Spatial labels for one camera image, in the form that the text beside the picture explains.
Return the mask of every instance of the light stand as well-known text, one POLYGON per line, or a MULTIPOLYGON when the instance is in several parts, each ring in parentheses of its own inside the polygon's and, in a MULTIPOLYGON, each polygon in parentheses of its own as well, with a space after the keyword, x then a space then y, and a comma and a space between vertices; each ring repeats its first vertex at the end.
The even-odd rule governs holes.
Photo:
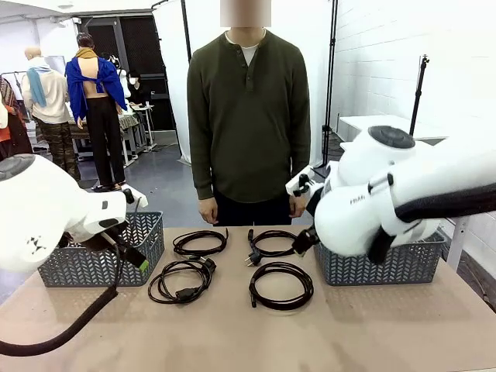
POLYGON ((410 136, 413 136, 415 124, 417 123, 417 114, 419 112, 420 96, 422 95, 422 84, 424 84, 424 74, 429 58, 424 54, 422 63, 420 64, 420 73, 418 74, 417 91, 415 92, 415 104, 413 106, 412 124, 410 124, 410 136))
POLYGON ((329 44, 329 69, 327 81, 327 101, 325 103, 325 124, 322 126, 322 166, 324 167, 329 161, 329 137, 331 135, 331 100, 332 100, 332 80, 334 77, 334 53, 336 50, 336 24, 338 18, 338 0, 332 0, 332 20, 331 20, 331 40, 329 44))

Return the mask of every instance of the blue jacket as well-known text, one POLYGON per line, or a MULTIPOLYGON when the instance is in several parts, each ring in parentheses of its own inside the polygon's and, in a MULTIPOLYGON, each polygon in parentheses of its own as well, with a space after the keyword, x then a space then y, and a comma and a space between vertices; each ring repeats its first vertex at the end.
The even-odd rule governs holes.
POLYGON ((78 58, 74 57, 65 67, 67 76, 67 85, 69 87, 69 99, 71 100, 71 110, 74 120, 84 119, 88 112, 86 97, 84 96, 83 81, 93 81, 96 83, 96 91, 104 93, 105 91, 114 98, 123 110, 127 110, 126 99, 124 98, 124 89, 117 75, 117 70, 112 62, 98 58, 98 76, 96 79, 85 77, 81 74, 78 58))

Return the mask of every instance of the beige sweater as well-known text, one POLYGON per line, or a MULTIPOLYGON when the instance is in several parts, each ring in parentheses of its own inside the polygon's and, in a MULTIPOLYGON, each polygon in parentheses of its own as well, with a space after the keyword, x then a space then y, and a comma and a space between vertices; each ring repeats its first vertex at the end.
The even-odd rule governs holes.
POLYGON ((70 119, 67 101, 67 80, 57 71, 52 70, 40 74, 41 85, 45 93, 46 106, 41 107, 33 103, 29 79, 24 76, 22 80, 22 97, 28 110, 33 110, 33 116, 49 124, 60 124, 70 119))

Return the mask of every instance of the bare back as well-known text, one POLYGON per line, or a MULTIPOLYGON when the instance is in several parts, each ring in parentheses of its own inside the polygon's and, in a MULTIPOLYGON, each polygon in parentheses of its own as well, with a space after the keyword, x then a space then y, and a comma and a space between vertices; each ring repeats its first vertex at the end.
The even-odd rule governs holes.
MULTIPOLYGON (((83 76, 96 79, 98 76, 98 58, 78 58, 77 62, 79 63, 79 68, 81 69, 81 74, 83 76)), ((84 81, 83 89, 86 98, 100 98, 109 96, 107 92, 98 93, 96 91, 96 84, 93 81, 84 81)))

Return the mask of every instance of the camouflage pants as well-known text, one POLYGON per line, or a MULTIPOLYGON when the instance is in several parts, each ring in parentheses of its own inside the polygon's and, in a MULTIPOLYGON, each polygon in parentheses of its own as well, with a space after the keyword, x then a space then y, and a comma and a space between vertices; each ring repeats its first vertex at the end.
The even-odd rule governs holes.
POLYGON ((78 162, 72 147, 71 130, 68 122, 62 124, 47 124, 36 119, 40 126, 44 139, 48 142, 48 147, 52 153, 53 162, 68 172, 76 181, 81 180, 78 162))

